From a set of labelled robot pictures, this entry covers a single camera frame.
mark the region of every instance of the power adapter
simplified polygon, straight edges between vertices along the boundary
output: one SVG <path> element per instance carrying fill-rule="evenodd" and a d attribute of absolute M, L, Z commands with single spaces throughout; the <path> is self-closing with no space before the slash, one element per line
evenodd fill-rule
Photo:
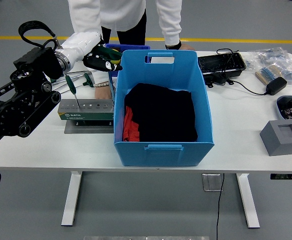
<path fill-rule="evenodd" d="M 287 85 L 287 81 L 283 79 L 282 77 L 277 77 L 273 81 L 267 84 L 266 86 L 266 93 L 265 95 L 275 95 L 280 90 L 285 88 Z"/>

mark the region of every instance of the red cloth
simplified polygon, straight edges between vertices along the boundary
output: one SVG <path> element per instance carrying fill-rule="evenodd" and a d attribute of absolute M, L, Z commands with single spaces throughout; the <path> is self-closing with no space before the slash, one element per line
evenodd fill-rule
<path fill-rule="evenodd" d="M 132 121 L 132 110 L 126 106 L 126 115 L 124 118 L 124 129 L 122 137 L 124 142 L 139 142 L 138 124 Z"/>

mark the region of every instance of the screwdriver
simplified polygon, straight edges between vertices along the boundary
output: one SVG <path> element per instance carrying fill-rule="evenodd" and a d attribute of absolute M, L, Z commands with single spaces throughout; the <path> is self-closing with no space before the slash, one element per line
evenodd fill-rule
<path fill-rule="evenodd" d="M 80 106 L 79 106 L 78 99 L 77 99 L 77 96 L 76 96 L 76 93 L 77 93 L 77 91 L 76 91 L 76 87 L 75 87 L 74 83 L 72 82 L 71 78 L 70 78 L 68 75 L 66 75 L 66 81 L 67 81 L 67 84 L 68 84 L 68 86 L 69 86 L 69 88 L 70 88 L 70 91 L 71 91 L 72 94 L 75 96 L 75 99 L 76 99 L 76 101 L 77 101 L 78 107 L 80 107 Z"/>

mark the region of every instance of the black pants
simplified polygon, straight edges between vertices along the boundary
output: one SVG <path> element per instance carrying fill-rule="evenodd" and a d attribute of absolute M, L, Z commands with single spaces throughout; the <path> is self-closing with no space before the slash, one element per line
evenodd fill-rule
<path fill-rule="evenodd" d="M 120 44 L 125 45 L 145 45 L 146 37 L 146 11 L 142 15 L 138 24 L 127 31 L 117 31 Z M 108 44 L 110 39 L 111 29 L 101 27 L 104 41 Z"/>

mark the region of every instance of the table leg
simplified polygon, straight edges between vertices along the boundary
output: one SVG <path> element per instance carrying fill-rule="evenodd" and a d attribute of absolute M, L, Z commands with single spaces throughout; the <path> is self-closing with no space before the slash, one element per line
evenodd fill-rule
<path fill-rule="evenodd" d="M 254 200 L 252 198 L 252 194 L 251 194 L 251 190 L 249 186 L 248 174 L 237 173 L 237 180 L 238 180 L 242 203 L 244 205 L 247 225 L 249 228 L 256 228 L 256 229 L 260 228 Z"/>
<path fill-rule="evenodd" d="M 72 171 L 71 179 L 68 189 L 68 195 L 64 210 L 64 215 L 62 217 L 62 226 L 72 226 L 74 223 L 77 199 L 79 194 L 79 187 L 81 181 L 82 171 Z"/>

